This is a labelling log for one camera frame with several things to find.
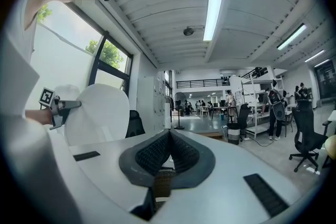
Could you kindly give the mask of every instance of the ceiling light fixture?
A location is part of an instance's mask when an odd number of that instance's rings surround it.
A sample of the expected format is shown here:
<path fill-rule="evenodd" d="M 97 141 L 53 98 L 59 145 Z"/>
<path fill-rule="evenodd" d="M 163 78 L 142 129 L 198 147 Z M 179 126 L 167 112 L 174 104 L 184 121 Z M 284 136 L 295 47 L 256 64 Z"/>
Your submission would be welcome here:
<path fill-rule="evenodd" d="M 324 53 L 324 50 L 321 50 L 320 52 L 318 52 L 317 54 L 315 54 L 314 56 L 310 57 L 309 59 L 307 59 L 306 61 L 304 62 L 309 62 L 310 60 L 314 59 L 315 57 L 317 57 L 318 55 Z"/>
<path fill-rule="evenodd" d="M 203 41 L 211 41 L 214 36 L 221 3 L 222 0 L 208 0 Z"/>
<path fill-rule="evenodd" d="M 319 63 L 318 65 L 316 65 L 316 66 L 314 66 L 314 67 L 318 67 L 318 66 L 320 66 L 320 65 L 324 64 L 325 62 L 328 62 L 329 60 L 330 60 L 330 59 L 327 59 L 327 60 L 325 60 L 325 61 L 323 61 L 323 62 Z"/>
<path fill-rule="evenodd" d="M 289 45 L 294 39 L 296 39 L 307 27 L 304 24 L 301 24 L 288 38 L 285 39 L 284 42 L 282 42 L 277 49 L 282 50 L 287 45 Z"/>

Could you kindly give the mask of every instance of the trash bin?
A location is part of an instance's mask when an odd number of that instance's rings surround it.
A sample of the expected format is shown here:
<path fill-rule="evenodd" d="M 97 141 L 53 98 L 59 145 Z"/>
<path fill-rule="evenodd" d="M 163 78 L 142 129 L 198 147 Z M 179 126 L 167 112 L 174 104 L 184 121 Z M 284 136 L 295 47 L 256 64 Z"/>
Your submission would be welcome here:
<path fill-rule="evenodd" d="M 228 142 L 234 145 L 239 145 L 240 128 L 238 123 L 227 124 Z"/>

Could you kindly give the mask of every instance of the window frame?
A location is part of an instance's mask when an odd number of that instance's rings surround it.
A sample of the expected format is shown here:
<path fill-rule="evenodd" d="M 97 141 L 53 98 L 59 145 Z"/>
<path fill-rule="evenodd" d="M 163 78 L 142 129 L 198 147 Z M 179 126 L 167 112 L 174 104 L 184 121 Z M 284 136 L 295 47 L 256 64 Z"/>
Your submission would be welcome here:
<path fill-rule="evenodd" d="M 88 78 L 87 86 L 90 86 L 95 83 L 96 75 L 98 69 L 104 71 L 108 74 L 111 74 L 117 78 L 123 79 L 124 83 L 124 92 L 126 95 L 129 95 L 129 87 L 130 87 L 130 77 L 131 77 L 131 69 L 133 62 L 133 55 L 126 51 L 110 34 L 108 31 L 101 28 L 93 19 L 91 19 L 84 11 L 82 11 L 74 2 L 66 3 L 73 12 L 75 12 L 80 18 L 82 18 L 87 24 L 89 24 L 93 29 L 101 34 L 101 37 L 97 43 L 97 48 L 95 53 L 93 54 L 93 61 L 91 65 L 91 71 Z M 103 50 L 105 41 L 110 41 L 114 46 L 116 46 L 121 52 L 123 52 L 127 57 L 127 63 L 125 67 L 125 73 L 110 66 L 109 64 L 100 60 L 100 55 Z"/>
<path fill-rule="evenodd" d="M 173 87 L 171 86 L 171 81 L 172 81 L 172 71 L 171 70 L 167 70 L 167 71 L 163 71 L 164 73 L 164 84 L 168 87 L 169 90 L 169 94 L 166 94 L 167 96 L 173 98 L 172 93 L 173 93 Z M 169 81 L 166 80 L 165 74 L 168 74 L 169 77 Z"/>

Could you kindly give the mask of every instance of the polished concrete floor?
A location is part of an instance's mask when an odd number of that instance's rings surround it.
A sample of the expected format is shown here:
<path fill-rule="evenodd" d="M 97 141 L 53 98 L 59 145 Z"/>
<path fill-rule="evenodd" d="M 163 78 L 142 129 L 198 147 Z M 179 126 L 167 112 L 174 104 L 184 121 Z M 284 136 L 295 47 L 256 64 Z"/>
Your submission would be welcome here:
<path fill-rule="evenodd" d="M 323 134 L 324 126 L 322 123 L 326 121 L 334 109 L 333 104 L 323 105 L 321 108 L 314 110 L 314 130 L 317 133 Z M 214 116 L 213 121 L 209 118 L 201 119 L 183 119 L 181 120 L 181 125 L 185 127 L 186 131 L 191 131 L 195 133 L 204 133 L 204 132 L 221 132 L 221 126 L 226 125 L 227 119 L 221 121 L 219 116 Z M 249 152 L 260 157 L 270 166 L 278 170 L 280 173 L 288 177 L 299 189 L 299 191 L 304 194 L 312 186 L 320 183 L 322 178 L 328 173 L 328 169 L 322 169 L 322 165 L 327 156 L 324 148 L 316 150 L 319 152 L 319 157 L 316 162 L 319 165 L 318 173 L 313 173 L 315 166 L 310 163 L 310 161 L 304 161 L 300 166 L 299 170 L 295 173 L 294 169 L 301 160 L 301 157 L 293 157 L 292 160 L 289 160 L 288 157 L 290 154 L 298 153 L 294 145 L 294 136 L 296 134 L 297 128 L 295 123 L 292 123 L 293 132 L 291 132 L 290 125 L 287 126 L 287 137 L 285 137 L 285 128 L 282 127 L 281 138 L 278 141 L 274 141 L 269 144 L 271 141 L 267 137 L 267 133 L 257 135 L 256 140 L 262 146 L 258 145 L 255 141 L 243 141 L 240 143 L 240 146 Z M 336 129 L 336 122 L 331 123 L 328 127 L 327 136 L 333 135 Z"/>
<path fill-rule="evenodd" d="M 180 118 L 180 125 L 184 127 L 185 131 L 190 131 L 194 133 L 207 133 L 207 132 L 219 132 L 221 131 L 221 126 L 226 125 L 227 118 L 224 117 L 224 120 L 221 121 L 219 115 L 214 115 L 213 120 L 211 118 L 204 116 L 195 118 L 195 113 L 192 113 L 192 119 L 188 119 L 188 116 L 184 116 Z M 174 117 L 173 126 L 177 126 L 178 120 L 177 116 Z"/>

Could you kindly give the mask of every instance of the tree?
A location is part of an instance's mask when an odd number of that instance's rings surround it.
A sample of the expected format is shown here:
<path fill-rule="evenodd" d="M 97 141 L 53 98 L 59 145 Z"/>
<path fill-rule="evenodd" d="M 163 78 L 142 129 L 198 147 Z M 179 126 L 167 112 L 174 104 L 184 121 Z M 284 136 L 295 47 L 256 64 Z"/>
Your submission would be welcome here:
<path fill-rule="evenodd" d="M 45 18 L 52 14 L 52 10 L 48 8 L 48 4 L 43 5 L 37 13 L 37 21 L 43 22 Z"/>
<path fill-rule="evenodd" d="M 90 40 L 90 43 L 88 46 L 85 47 L 85 50 L 93 54 L 96 50 L 97 43 L 98 41 L 95 41 L 93 39 Z M 105 41 L 99 59 L 117 69 L 119 69 L 120 67 L 119 63 L 124 60 L 119 54 L 119 50 L 117 49 L 117 47 L 108 40 Z"/>

